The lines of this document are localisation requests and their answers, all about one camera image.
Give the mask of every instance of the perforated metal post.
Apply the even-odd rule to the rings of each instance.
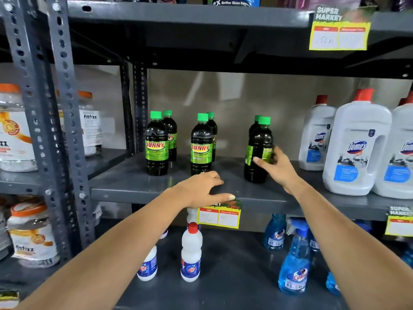
[[[131,109],[131,99],[129,98],[129,64],[128,62],[123,62],[120,66],[121,71],[121,85],[122,85],[122,105],[123,105],[123,121],[125,123],[125,138],[126,138],[126,149],[129,151],[130,155],[135,153],[135,137],[133,136],[133,120],[132,120],[132,109]]]
[[[80,251],[78,223],[69,192],[67,155],[47,55],[39,42],[35,0],[3,0],[0,8],[42,180],[44,198],[63,263]]]
[[[83,249],[95,240],[85,151],[80,125],[79,96],[75,79],[66,0],[46,0],[50,39],[59,81],[60,103],[65,119],[66,145],[76,200]]]
[[[133,98],[135,104],[136,152],[145,151],[145,129],[148,124],[147,69],[142,62],[133,63]]]

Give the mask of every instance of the green label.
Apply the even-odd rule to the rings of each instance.
[[[176,148],[176,135],[178,134],[168,134],[168,149]]]
[[[251,165],[252,157],[259,157],[265,162],[270,163],[272,152],[273,150],[271,148],[264,148],[263,151],[261,151],[260,148],[253,147],[253,146],[247,146],[247,154],[245,155],[245,164]]]
[[[164,161],[168,160],[167,141],[145,140],[145,156],[147,160]]]
[[[213,144],[196,145],[191,143],[191,162],[197,164],[206,164],[212,162]]]

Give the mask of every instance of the blue liquid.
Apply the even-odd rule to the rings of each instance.
[[[407,249],[401,259],[413,269],[413,248]]]
[[[310,270],[309,251],[307,238],[294,236],[278,277],[278,286],[282,292],[296,296],[306,291]]]
[[[285,229],[285,214],[273,214],[264,233],[264,247],[267,250],[280,250],[284,247]]]
[[[315,251],[315,252],[320,251],[320,247],[318,247],[318,243],[317,243],[316,239],[314,238],[314,235],[313,235],[313,233],[311,232],[310,229],[308,230],[308,241],[309,241],[308,244],[310,245],[310,249],[312,251]]]
[[[340,288],[338,287],[333,273],[330,271],[328,272],[327,281],[325,282],[325,286],[327,289],[337,296],[341,296]]]

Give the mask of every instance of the green cap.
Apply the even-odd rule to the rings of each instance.
[[[258,119],[258,124],[269,125],[270,123],[271,123],[271,117],[260,116],[260,118]]]
[[[162,119],[161,111],[151,111],[151,119]]]
[[[208,121],[208,114],[207,113],[198,113],[198,121],[207,122]]]

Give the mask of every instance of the bottle with green cap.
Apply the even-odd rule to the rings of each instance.
[[[271,117],[261,116],[258,127],[251,134],[245,155],[244,178],[252,183],[263,183],[268,175],[266,170],[254,163],[253,157],[259,157],[270,162],[273,152],[273,133],[268,128]]]
[[[251,133],[258,127],[258,120],[261,115],[256,115],[254,118],[254,124],[251,125],[250,129],[248,130],[248,135],[250,136]]]
[[[207,112],[208,114],[208,125],[212,128],[212,134],[214,143],[212,144],[212,161],[215,161],[215,149],[216,149],[216,135],[218,133],[218,126],[214,121],[215,114],[214,112]]]
[[[163,112],[162,123],[168,130],[169,161],[176,161],[176,135],[178,132],[178,127],[172,118],[171,110],[165,110]]]
[[[151,119],[145,131],[146,170],[161,176],[168,172],[168,129],[162,123],[162,112],[151,111]]]
[[[198,124],[191,134],[191,175],[211,171],[213,137],[208,114],[198,113]]]

